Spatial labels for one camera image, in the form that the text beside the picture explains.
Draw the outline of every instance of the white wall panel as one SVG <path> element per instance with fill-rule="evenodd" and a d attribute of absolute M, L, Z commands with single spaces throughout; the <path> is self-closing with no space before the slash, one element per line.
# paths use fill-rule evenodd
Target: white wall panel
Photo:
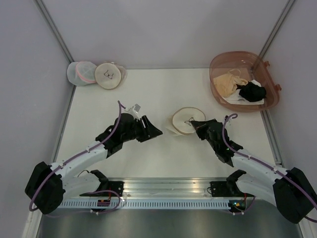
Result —
<path fill-rule="evenodd" d="M 0 1 L 0 237 L 18 238 L 29 213 L 24 193 L 50 162 L 71 85 L 68 62 L 31 0 Z"/>
<path fill-rule="evenodd" d="M 259 53 L 286 0 L 44 0 L 75 60 L 205 67 Z"/>
<path fill-rule="evenodd" d="M 270 114 L 285 165 L 303 170 L 315 191 L 317 191 L 316 9 L 316 0 L 297 1 L 265 57 L 271 63 L 269 70 L 274 81 L 282 87 L 280 102 L 270 110 Z"/>

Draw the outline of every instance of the translucent orange basket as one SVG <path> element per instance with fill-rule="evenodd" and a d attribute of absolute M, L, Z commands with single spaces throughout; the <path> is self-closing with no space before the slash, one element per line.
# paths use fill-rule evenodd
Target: translucent orange basket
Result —
<path fill-rule="evenodd" d="M 279 84 L 274 84 L 267 66 L 269 63 L 254 53 L 246 51 L 226 52 L 216 56 L 210 63 L 210 86 L 214 98 L 219 104 L 236 112 L 257 112 L 274 107 L 279 102 Z M 240 77 L 248 81 L 256 80 L 266 89 L 266 98 L 262 105 L 235 105 L 225 101 L 216 90 L 214 78 L 227 73 L 232 69 L 241 72 Z"/>

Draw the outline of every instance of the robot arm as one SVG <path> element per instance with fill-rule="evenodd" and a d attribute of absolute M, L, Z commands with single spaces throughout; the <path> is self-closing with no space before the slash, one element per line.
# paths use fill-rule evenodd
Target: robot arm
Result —
<path fill-rule="evenodd" d="M 140 106 L 137 104 L 127 109 L 127 113 L 121 114 L 119 122 L 118 119 L 115 120 L 114 124 L 117 124 L 117 127 L 114 132 L 112 132 L 114 125 L 109 126 L 105 132 L 96 137 L 86 151 L 75 155 L 76 158 L 66 165 L 62 161 L 62 165 L 57 162 L 50 165 L 41 162 L 35 166 L 25 193 L 32 199 L 38 192 L 34 203 L 43 214 L 54 211 L 65 199 L 108 189 L 107 178 L 98 170 L 78 178 L 75 176 L 94 163 L 118 152 L 122 149 L 124 142 L 134 139 L 144 142 L 162 135 L 162 132 L 153 126 L 146 116 L 139 118 L 139 109 Z"/>
<path fill-rule="evenodd" d="M 191 121 L 191 124 L 198 137 L 209 142 L 219 160 L 239 169 L 227 178 L 229 190 L 252 194 L 266 200 L 276 206 L 292 223 L 299 223 L 314 208 L 306 196 L 283 177 L 294 181 L 316 202 L 317 195 L 301 170 L 298 168 L 287 170 L 260 159 L 255 160 L 241 145 L 231 141 L 227 130 L 224 129 L 224 139 L 236 151 L 233 152 L 224 143 L 223 124 L 215 119 Z"/>

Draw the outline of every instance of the metal corner post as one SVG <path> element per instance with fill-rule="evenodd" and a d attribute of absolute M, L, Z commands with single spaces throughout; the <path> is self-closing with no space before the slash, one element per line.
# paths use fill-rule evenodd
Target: metal corner post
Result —
<path fill-rule="evenodd" d="M 62 52 L 63 52 L 63 54 L 65 56 L 65 58 L 67 59 L 67 61 L 69 63 L 74 62 L 74 58 L 71 55 L 71 53 L 70 53 L 65 41 L 62 38 L 62 35 L 60 34 L 60 32 L 58 30 L 58 28 L 56 27 L 51 15 L 50 15 L 50 12 L 46 8 L 44 2 L 42 0 L 33 0 L 33 2 L 35 3 L 36 7 L 40 11 L 40 13 L 41 13 L 44 21 L 47 23 L 49 29 L 53 33 L 53 35 L 54 35 L 55 39 L 57 40 L 57 42 L 58 42 L 58 44 L 59 44 L 59 46 L 60 46 L 60 48 L 61 48 L 61 50 L 62 50 Z M 52 157 L 51 157 L 51 161 L 52 162 L 56 160 L 56 157 L 57 157 L 57 154 L 58 154 L 58 150 L 59 150 L 59 147 L 60 147 L 60 144 L 61 144 L 62 135 L 64 133 L 66 121 L 67 121 L 68 114 L 69 114 L 69 111 L 70 111 L 70 105 L 72 103 L 73 96 L 75 94 L 75 89 L 76 89 L 76 86 L 73 85 L 71 90 L 70 90 L 69 97 L 67 98 L 67 101 L 66 101 L 66 108 L 65 108 L 64 115 L 63 115 L 61 127 L 59 129 L 58 137 L 57 137 L 56 143 L 54 145 L 54 150 L 53 150 L 53 154 L 52 154 Z"/>
<path fill-rule="evenodd" d="M 272 28 L 265 44 L 263 45 L 261 52 L 259 53 L 260 58 L 264 58 L 266 53 L 268 52 L 271 44 L 273 43 L 277 33 L 281 29 L 283 23 L 285 22 L 286 17 L 289 15 L 291 12 L 293 6 L 295 5 L 295 2 L 297 0 L 288 0 L 287 3 L 285 4 L 285 7 L 283 8 L 280 16 L 278 17 L 274 27 Z M 278 140 L 276 138 L 276 133 L 274 131 L 273 123 L 271 121 L 269 111 L 262 111 L 261 116 L 263 119 L 263 123 L 266 129 L 267 137 L 272 149 L 272 153 L 275 159 L 275 162 L 277 165 L 283 165 L 282 161 L 282 154 L 280 152 Z"/>

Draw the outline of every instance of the purple cable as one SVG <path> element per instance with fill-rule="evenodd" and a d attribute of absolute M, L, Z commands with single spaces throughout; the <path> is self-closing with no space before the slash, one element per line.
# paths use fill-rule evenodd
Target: purple cable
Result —
<path fill-rule="evenodd" d="M 234 153 L 238 154 L 238 155 L 241 155 L 245 158 L 250 158 L 251 160 L 253 161 L 256 161 L 258 162 L 259 164 L 263 165 L 264 167 L 267 167 L 268 169 L 274 171 L 274 168 L 271 166 L 271 165 L 268 165 L 267 163 L 257 159 L 257 158 L 254 158 L 252 156 L 248 156 L 246 154 L 243 154 L 241 152 L 238 152 L 236 151 L 235 149 L 233 149 L 229 144 L 228 142 L 225 140 L 225 136 L 224 136 L 224 129 L 226 127 L 226 124 L 228 123 L 228 121 L 230 120 L 230 118 L 237 118 L 238 117 L 238 114 L 236 113 L 233 113 L 231 114 L 230 116 L 228 116 L 226 118 L 226 120 L 224 121 L 223 123 L 223 127 L 222 127 L 222 139 L 223 139 L 223 142 L 225 143 L 225 145 L 231 150 L 233 151 Z M 278 175 L 282 176 L 284 179 L 286 179 L 290 184 L 292 184 L 293 186 L 295 186 L 298 190 L 300 190 L 300 192 L 312 203 L 312 205 L 315 207 L 315 209 L 317 210 L 317 204 L 315 203 L 315 201 L 312 199 L 312 197 L 309 196 L 308 193 L 306 193 L 305 190 L 303 190 L 298 184 L 296 184 L 294 181 L 292 181 L 289 177 L 285 176 L 283 173 L 281 173 L 280 171 L 276 171 L 275 173 L 277 173 Z M 311 222 L 314 222 L 314 223 L 317 223 L 317 220 L 314 220 L 312 218 L 309 218 L 309 217 L 305 217 L 307 220 L 311 221 Z"/>
<path fill-rule="evenodd" d="M 120 122 L 120 118 L 121 118 L 121 108 L 125 108 L 121 103 L 120 101 L 118 101 L 118 104 L 119 104 L 119 116 L 118 116 L 118 119 L 117 119 L 117 123 L 115 124 L 114 128 L 111 130 L 111 133 L 109 134 L 109 136 L 107 136 L 106 139 L 104 139 L 102 142 L 98 143 L 97 145 L 93 146 L 90 148 L 90 150 L 93 150 L 95 149 L 96 147 L 100 146 L 101 144 L 105 143 L 107 140 L 109 140 L 109 138 L 114 134 L 115 130 L 117 129 L 118 125 L 119 125 L 119 122 Z M 81 156 L 81 155 L 84 155 L 88 153 L 87 150 L 85 151 L 82 151 L 76 155 L 74 155 L 73 157 L 69 158 L 68 160 L 66 160 L 64 163 L 63 163 L 63 166 L 67 165 L 69 162 L 71 162 L 72 160 L 76 159 L 77 157 Z M 44 186 L 44 184 L 47 182 L 47 180 L 49 180 L 49 178 L 55 174 L 59 169 L 61 169 L 61 166 L 59 165 L 56 169 L 54 169 L 44 180 L 43 182 L 41 183 L 41 185 L 38 187 L 38 189 L 36 190 L 36 192 L 34 193 L 32 199 L 31 199 L 31 202 L 30 202 L 30 205 L 29 205 L 29 210 L 30 212 L 34 212 L 36 210 L 38 210 L 38 208 L 32 208 L 33 207 L 33 204 L 34 204 L 34 201 L 36 199 L 36 197 L 38 196 L 40 190 L 42 189 L 42 187 Z"/>
<path fill-rule="evenodd" d="M 101 193 L 101 192 L 111 192 L 114 195 L 116 195 L 119 200 L 118 200 L 118 202 L 117 202 L 117 204 L 116 204 L 116 206 L 114 208 L 111 208 L 110 210 L 106 210 L 106 211 L 103 211 L 103 212 L 98 212 L 98 214 L 106 214 L 106 213 L 114 211 L 120 205 L 120 202 L 121 202 L 120 195 L 118 193 L 116 193 L 115 191 L 112 191 L 112 190 L 101 190 L 101 191 L 96 191 L 96 192 L 88 192 L 88 194 L 96 194 L 96 193 Z M 49 218 L 59 218 L 59 217 L 66 217 L 66 216 L 69 216 L 69 215 L 74 215 L 74 214 L 79 214 L 79 213 L 95 213 L 96 214 L 96 212 L 92 212 L 91 210 L 84 210 L 84 211 L 72 212 L 72 213 L 69 213 L 69 214 L 66 214 L 66 215 L 53 216 L 53 215 L 46 214 L 46 216 L 49 217 Z"/>

